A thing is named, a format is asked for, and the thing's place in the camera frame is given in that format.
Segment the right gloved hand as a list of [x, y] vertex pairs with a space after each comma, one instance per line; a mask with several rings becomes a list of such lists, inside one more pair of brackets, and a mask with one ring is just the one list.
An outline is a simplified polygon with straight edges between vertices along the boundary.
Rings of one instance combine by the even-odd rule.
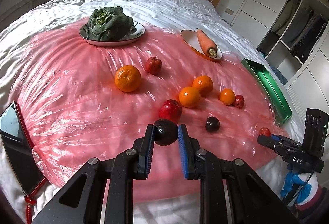
[[310, 206], [321, 195], [321, 187], [314, 173], [289, 171], [280, 191], [282, 202], [289, 205], [294, 202], [297, 206]]

